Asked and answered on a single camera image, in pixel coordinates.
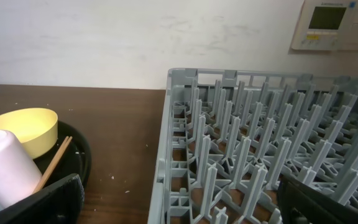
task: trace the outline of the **gray plastic dish rack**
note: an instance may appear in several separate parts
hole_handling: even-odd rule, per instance
[[[358,212],[358,77],[169,70],[148,224],[281,223],[282,175]]]

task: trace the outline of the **control panel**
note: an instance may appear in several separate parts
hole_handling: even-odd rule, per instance
[[[306,0],[291,47],[295,50],[337,50],[352,29],[357,1]]]

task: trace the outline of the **dish rack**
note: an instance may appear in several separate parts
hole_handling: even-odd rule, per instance
[[[283,175],[358,212],[358,77],[169,70],[149,224],[281,223]]]

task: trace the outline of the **brown table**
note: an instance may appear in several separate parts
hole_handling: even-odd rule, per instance
[[[50,108],[87,138],[92,168],[78,223],[146,223],[164,94],[163,90],[0,85],[0,114]]]

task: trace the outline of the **black tray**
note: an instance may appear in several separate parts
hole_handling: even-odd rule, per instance
[[[73,136],[73,139],[49,177],[45,187],[70,174],[78,174],[85,188],[91,170],[90,146],[79,131],[62,121],[58,121],[57,130],[58,140],[55,145],[44,155],[34,159],[41,173],[44,173],[49,166],[64,138],[66,136]]]

